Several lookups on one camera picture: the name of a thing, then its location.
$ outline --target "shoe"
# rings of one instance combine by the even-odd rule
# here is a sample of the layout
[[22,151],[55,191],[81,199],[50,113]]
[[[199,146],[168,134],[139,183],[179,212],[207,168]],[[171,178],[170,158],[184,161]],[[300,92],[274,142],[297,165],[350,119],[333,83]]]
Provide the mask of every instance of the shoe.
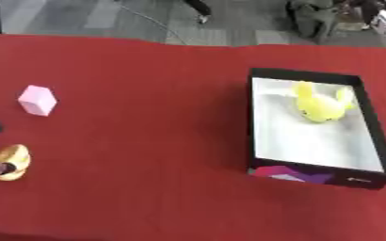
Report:
[[210,17],[210,15],[207,15],[207,16],[199,15],[198,23],[199,24],[206,24],[206,22],[209,21],[209,17]]
[[372,26],[369,24],[365,24],[362,26],[362,30],[369,30]]

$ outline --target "pink foam block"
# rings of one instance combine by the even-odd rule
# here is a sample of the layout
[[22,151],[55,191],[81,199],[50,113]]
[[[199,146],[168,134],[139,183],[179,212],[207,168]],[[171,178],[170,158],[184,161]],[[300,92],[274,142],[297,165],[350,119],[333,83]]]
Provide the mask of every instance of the pink foam block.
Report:
[[46,117],[56,106],[56,98],[48,88],[28,86],[19,97],[19,103],[27,113]]

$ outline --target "yellow plush toy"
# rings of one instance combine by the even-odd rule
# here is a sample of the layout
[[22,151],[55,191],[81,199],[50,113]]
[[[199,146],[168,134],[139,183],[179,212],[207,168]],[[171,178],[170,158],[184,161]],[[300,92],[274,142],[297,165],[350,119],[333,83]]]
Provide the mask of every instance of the yellow plush toy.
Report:
[[339,120],[348,109],[354,107],[354,93],[350,88],[338,89],[336,99],[316,93],[310,82],[300,81],[293,86],[293,90],[297,95],[298,109],[310,121]]

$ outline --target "floor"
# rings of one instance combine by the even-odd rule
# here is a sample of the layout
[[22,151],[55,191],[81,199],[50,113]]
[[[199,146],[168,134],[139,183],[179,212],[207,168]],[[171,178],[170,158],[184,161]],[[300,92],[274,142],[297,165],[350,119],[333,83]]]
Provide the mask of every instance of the floor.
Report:
[[[214,11],[205,25],[196,24],[196,12],[181,0],[0,0],[0,5],[9,34],[134,38],[188,45],[313,44],[290,31],[284,0],[204,1]],[[337,31],[324,44],[382,47],[386,41],[372,31]]]

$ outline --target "open box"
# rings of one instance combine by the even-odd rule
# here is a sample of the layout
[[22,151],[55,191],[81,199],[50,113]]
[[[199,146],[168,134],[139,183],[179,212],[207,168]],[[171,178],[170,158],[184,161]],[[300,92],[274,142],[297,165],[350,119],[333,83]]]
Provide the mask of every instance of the open box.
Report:
[[[298,111],[292,91],[300,80],[330,96],[352,87],[355,107],[339,120],[311,122]],[[252,69],[249,140],[253,176],[373,189],[386,185],[386,137],[358,76]]]

